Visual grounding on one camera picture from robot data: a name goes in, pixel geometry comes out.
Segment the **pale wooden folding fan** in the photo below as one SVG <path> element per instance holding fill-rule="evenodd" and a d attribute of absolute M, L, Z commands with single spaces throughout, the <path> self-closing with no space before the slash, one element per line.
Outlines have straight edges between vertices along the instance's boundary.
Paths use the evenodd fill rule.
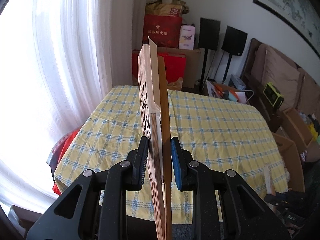
<path fill-rule="evenodd" d="M 264 178 L 266 185 L 267 194 L 276 195 L 276 190 L 273 185 L 272 174 L 271 174 L 271 166 L 269 163 L 266 163 L 264 166 Z"/>

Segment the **carved wooden folding fan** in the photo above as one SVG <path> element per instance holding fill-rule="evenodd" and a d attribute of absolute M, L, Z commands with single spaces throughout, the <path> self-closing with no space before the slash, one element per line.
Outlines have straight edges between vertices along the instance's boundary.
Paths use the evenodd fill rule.
<path fill-rule="evenodd" d="M 148 175 L 158 239 L 172 239 L 171 136 L 164 59 L 151 38 L 138 54 L 138 87 L 143 135 L 150 141 Z"/>

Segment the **yellow plaid bed cover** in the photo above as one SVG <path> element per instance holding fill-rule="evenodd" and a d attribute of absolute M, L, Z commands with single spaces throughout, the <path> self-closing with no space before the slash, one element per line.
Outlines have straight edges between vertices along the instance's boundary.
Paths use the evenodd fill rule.
<path fill-rule="evenodd" d="M 252 106 L 176 90 L 168 91 L 170 133 L 195 160 L 213 170 L 233 169 L 260 196 L 264 166 L 278 192 L 288 189 L 283 159 L 262 115 Z M 60 191 L 87 169 L 107 170 L 126 159 L 142 136 L 139 89 L 117 86 L 105 96 L 72 141 L 54 179 Z"/>

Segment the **near cardboard storage box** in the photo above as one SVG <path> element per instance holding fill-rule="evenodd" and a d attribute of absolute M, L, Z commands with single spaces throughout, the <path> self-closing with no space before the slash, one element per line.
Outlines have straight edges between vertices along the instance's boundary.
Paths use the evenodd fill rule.
<path fill-rule="evenodd" d="M 287 184 L 293 191 L 305 192 L 302 163 L 295 142 L 284 136 L 272 133 L 287 171 Z"/>

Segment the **yellow cloth on sofa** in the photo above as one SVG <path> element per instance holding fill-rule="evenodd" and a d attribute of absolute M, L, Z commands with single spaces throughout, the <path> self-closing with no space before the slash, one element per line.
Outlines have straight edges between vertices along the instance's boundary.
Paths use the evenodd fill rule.
<path fill-rule="evenodd" d="M 317 141 L 318 137 L 319 137 L 319 123 L 310 123 L 308 125 L 309 131 L 312 135 L 312 140 L 313 141 Z"/>

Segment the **far cardboard tray box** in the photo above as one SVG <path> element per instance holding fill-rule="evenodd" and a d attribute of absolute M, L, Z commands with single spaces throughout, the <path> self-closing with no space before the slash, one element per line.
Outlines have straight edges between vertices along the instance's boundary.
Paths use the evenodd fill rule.
<path fill-rule="evenodd" d="M 290 108 L 282 112 L 282 128 L 289 138 L 295 142 L 298 153 L 306 153 L 306 162 L 319 160 L 319 144 L 296 109 Z"/>

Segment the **red gift box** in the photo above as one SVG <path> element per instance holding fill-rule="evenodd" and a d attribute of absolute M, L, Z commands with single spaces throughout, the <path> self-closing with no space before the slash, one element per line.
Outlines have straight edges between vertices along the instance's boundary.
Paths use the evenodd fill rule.
<path fill-rule="evenodd" d="M 138 84 L 138 50 L 132 51 L 132 79 L 133 84 Z M 184 78 L 186 56 L 184 54 L 174 54 L 169 52 L 158 52 L 163 57 L 166 78 L 168 83 L 173 83 Z"/>

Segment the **dark wooden side table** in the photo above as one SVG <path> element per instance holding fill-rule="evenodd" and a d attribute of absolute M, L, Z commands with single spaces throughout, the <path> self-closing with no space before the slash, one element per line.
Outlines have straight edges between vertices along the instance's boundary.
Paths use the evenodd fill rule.
<path fill-rule="evenodd" d="M 262 92 L 254 90 L 254 95 L 249 100 L 249 103 L 263 116 L 271 132 L 276 133 L 277 130 L 280 129 L 283 123 L 280 111 L 273 109 L 267 97 Z"/>

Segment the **large cardboard carton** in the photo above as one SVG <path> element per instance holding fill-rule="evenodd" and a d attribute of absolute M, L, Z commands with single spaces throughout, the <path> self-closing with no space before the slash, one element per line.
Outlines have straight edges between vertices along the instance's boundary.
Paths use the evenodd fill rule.
<path fill-rule="evenodd" d="M 159 53 L 184 54 L 186 56 L 186 66 L 182 87 L 193 88 L 197 79 L 200 78 L 201 60 L 203 53 L 200 49 L 186 50 L 178 48 L 157 48 Z"/>

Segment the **green black portable speaker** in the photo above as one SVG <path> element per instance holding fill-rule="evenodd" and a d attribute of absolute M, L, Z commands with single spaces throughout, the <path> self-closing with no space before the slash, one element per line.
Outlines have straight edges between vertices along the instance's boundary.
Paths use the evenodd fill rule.
<path fill-rule="evenodd" d="M 276 111 L 280 108 L 284 102 L 284 97 L 281 92 L 273 85 L 272 82 L 268 82 L 263 90 L 264 96 L 267 98 L 272 108 Z"/>

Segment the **pink tissue pack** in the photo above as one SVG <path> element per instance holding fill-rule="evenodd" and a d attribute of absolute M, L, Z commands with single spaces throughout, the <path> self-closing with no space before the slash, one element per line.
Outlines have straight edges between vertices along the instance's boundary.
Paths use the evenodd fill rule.
<path fill-rule="evenodd" d="M 195 27 L 193 25 L 182 25 L 180 29 L 179 49 L 193 50 L 195 40 Z"/>

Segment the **brown fabric sofa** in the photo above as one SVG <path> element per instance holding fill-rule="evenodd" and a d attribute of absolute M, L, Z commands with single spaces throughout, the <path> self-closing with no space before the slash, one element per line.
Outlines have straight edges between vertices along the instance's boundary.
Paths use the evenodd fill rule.
<path fill-rule="evenodd" d="M 281 111 L 295 108 L 319 119 L 319 84 L 276 48 L 251 39 L 241 79 L 261 92 L 271 82 L 284 97 Z"/>

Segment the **red gift bag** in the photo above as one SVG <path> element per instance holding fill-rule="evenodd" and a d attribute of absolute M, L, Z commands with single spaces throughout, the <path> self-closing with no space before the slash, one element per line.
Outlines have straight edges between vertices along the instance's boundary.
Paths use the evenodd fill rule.
<path fill-rule="evenodd" d="M 143 43 L 151 38 L 158 47 L 178 48 L 181 25 L 181 17 L 145 15 Z"/>

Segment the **right black loudspeaker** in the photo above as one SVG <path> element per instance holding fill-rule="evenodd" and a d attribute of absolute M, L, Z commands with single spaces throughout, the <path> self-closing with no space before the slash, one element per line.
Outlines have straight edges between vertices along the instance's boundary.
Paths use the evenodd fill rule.
<path fill-rule="evenodd" d="M 222 50 L 234 56 L 243 54 L 248 33 L 239 29 L 227 26 L 223 39 Z"/>

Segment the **black loudspeaker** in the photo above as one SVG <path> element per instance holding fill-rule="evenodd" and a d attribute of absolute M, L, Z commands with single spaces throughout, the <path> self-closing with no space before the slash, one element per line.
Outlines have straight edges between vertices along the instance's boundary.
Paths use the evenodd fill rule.
<path fill-rule="evenodd" d="M 199 48 L 217 51 L 220 35 L 220 21 L 200 18 Z"/>
<path fill-rule="evenodd" d="M 227 26 L 223 39 L 222 50 L 234 56 L 243 54 L 248 33 L 239 29 Z"/>

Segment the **left black loudspeaker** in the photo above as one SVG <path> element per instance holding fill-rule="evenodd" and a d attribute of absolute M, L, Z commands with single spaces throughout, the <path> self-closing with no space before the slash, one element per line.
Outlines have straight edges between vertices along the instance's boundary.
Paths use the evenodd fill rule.
<path fill-rule="evenodd" d="M 199 48 L 217 51 L 220 35 L 220 21 L 200 18 Z"/>

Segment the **white sheer curtain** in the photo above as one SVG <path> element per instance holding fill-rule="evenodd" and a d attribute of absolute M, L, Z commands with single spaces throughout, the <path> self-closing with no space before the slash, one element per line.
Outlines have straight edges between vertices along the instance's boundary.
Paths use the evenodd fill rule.
<path fill-rule="evenodd" d="M 1 12 L 1 207 L 44 212 L 58 140 L 132 82 L 146 0 L 9 0 Z"/>

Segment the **framed landscape painting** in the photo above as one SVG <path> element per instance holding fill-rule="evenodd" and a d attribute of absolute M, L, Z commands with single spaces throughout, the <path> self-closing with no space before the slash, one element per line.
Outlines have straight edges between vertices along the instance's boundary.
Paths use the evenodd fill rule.
<path fill-rule="evenodd" d="M 319 15 L 309 0 L 253 0 L 276 15 L 319 55 Z"/>

